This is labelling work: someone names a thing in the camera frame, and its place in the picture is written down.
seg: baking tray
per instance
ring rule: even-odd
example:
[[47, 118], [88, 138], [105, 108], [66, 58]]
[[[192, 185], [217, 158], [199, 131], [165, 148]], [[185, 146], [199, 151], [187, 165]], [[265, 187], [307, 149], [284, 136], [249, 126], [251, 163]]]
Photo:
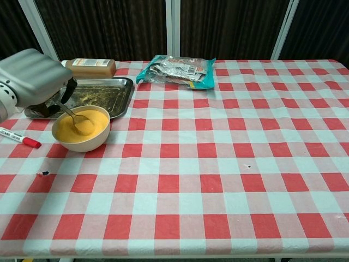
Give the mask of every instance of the baking tray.
[[[64, 88], [56, 96], [62, 96]], [[110, 118], [122, 116], [127, 111], [134, 91], [133, 81], [129, 78], [111, 79], [78, 79], [73, 95], [66, 102], [69, 108], [83, 105], [97, 105], [108, 111]], [[35, 111], [25, 109], [25, 115], [29, 118], [55, 119], [63, 111], [59, 111], [50, 117], [41, 117]]]

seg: spoon handle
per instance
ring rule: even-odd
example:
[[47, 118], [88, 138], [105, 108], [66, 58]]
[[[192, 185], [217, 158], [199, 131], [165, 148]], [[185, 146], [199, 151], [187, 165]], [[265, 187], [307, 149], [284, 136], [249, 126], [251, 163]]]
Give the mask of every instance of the spoon handle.
[[59, 107], [66, 112], [68, 115], [70, 115], [72, 118], [74, 118], [75, 114], [69, 109], [67, 108], [64, 104], [62, 104], [60, 101], [58, 100], [54, 100], [54, 102], [59, 105]]

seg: bottle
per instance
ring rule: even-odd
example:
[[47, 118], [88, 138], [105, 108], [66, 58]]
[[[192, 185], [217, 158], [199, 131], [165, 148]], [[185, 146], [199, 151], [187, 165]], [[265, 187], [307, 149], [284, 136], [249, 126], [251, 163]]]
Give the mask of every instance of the bottle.
[[116, 72], [113, 59], [76, 58], [63, 60], [62, 66], [73, 71], [73, 77], [77, 79], [113, 78]]

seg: white bowl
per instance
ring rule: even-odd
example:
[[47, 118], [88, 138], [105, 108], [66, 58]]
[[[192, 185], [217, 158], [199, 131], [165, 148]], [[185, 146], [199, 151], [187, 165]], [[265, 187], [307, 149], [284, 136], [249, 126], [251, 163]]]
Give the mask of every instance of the white bowl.
[[67, 142], [63, 142], [63, 141], [60, 141], [59, 139], [57, 139], [56, 133], [57, 133], [58, 124], [64, 117], [68, 116], [67, 113], [63, 113], [59, 118], [57, 118], [52, 126], [53, 137], [59, 143], [61, 143], [62, 146], [64, 146], [65, 148], [67, 148], [69, 150], [75, 151], [75, 152], [87, 152], [87, 151], [91, 151], [91, 150], [96, 149], [97, 147], [101, 146], [105, 142], [105, 140], [107, 139], [109, 132], [110, 132], [110, 116], [109, 116], [108, 111], [106, 111], [104, 108], [101, 108], [101, 107], [96, 106], [96, 105], [84, 105], [84, 106], [79, 106], [78, 108], [72, 109], [72, 111], [74, 113], [78, 113], [78, 112], [84, 111], [84, 110], [99, 111], [99, 112], [103, 113], [106, 117], [108, 117], [108, 125], [102, 130], [102, 132], [100, 132], [99, 134], [97, 134], [93, 138], [90, 138], [90, 139], [82, 141], [82, 142], [76, 142], [76, 143], [67, 143]]

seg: black curtain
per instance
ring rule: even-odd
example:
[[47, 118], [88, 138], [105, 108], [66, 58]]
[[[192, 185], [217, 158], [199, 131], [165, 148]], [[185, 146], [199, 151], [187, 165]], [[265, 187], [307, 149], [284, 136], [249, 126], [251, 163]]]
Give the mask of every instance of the black curtain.
[[288, 0], [183, 0], [180, 54], [270, 59]]
[[17, 0], [0, 1], [0, 59], [21, 50], [41, 48]]
[[60, 59], [166, 54], [165, 0], [36, 0]]
[[349, 1], [299, 1], [280, 59], [335, 59], [349, 67]]

